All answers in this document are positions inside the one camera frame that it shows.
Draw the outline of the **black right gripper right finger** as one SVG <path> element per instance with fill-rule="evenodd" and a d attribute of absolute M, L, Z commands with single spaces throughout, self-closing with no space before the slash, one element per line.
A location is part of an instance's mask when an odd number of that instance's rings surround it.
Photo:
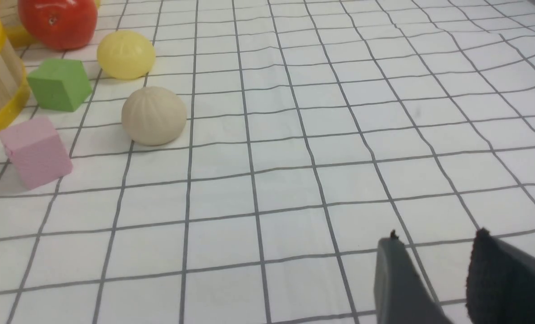
<path fill-rule="evenodd" d="M 535 324 L 535 257 L 478 230 L 468 268 L 467 313 L 474 324 Z"/>

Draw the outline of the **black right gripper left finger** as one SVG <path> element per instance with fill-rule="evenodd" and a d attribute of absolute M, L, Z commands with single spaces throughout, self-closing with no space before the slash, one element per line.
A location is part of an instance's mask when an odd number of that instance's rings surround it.
<path fill-rule="evenodd" d="M 395 230 L 377 243 L 374 300 L 378 324 L 450 324 L 424 287 Z"/>

